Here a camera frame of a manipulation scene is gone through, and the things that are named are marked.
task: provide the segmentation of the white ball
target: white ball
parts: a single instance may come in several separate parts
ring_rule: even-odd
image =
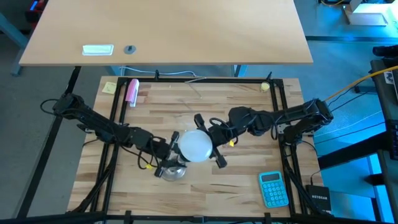
[[[178,145],[182,155],[191,162],[205,161],[213,151],[210,137],[198,129],[185,132]]]

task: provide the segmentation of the wooden desk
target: wooden desk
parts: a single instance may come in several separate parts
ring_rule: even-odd
[[[94,110],[106,117],[111,112],[114,96],[101,91],[106,82],[116,81],[116,77],[103,77],[98,88]],[[288,105],[302,104],[299,80],[284,79],[284,83]],[[173,131],[183,134],[196,128],[193,122],[196,113],[201,113],[209,126],[209,118],[226,119],[230,108],[236,106],[273,111],[270,91],[261,93],[259,84],[192,85],[202,99],[185,83],[141,83],[137,107],[127,107],[125,123],[170,140]],[[94,138],[94,134],[88,134],[86,141]],[[96,141],[83,148],[69,210],[94,186],[102,147],[103,143]],[[154,177],[154,170],[140,170],[137,157],[120,150],[109,213],[123,215],[125,210],[131,210],[134,215],[263,217],[265,212],[270,212],[272,217],[290,216],[288,207],[268,209],[262,201],[258,173],[282,169],[278,142],[271,139],[269,132],[262,137],[245,133],[235,147],[219,147],[219,150],[228,161],[227,167],[219,169],[214,160],[189,163],[185,176],[176,182]],[[297,153],[303,184],[308,184],[310,175],[319,170],[317,156],[307,144],[298,145]],[[314,175],[314,182],[322,185],[320,174]],[[293,191],[296,211],[300,211],[295,187]]]
[[[113,55],[82,56],[86,44],[114,44]],[[50,0],[20,64],[312,62],[293,0]]]

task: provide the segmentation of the blue calculator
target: blue calculator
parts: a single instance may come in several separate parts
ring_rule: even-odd
[[[279,171],[259,174],[259,183],[267,208],[277,208],[289,204],[282,174]]]

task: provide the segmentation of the blue light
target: blue light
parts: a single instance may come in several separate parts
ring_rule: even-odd
[[[37,1],[34,1],[32,7],[30,7],[30,10],[33,11],[35,9],[36,5],[37,5]]]

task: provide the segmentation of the small sticker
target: small sticker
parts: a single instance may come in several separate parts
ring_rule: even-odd
[[[146,165],[145,165],[145,168],[146,168],[146,169],[149,169],[149,170],[152,170],[153,166],[151,166],[150,164],[146,164]]]
[[[114,94],[116,91],[116,83],[106,82],[104,88],[102,89],[103,93]]]
[[[387,84],[394,84],[394,77],[392,76],[392,71],[384,72],[384,79]]]

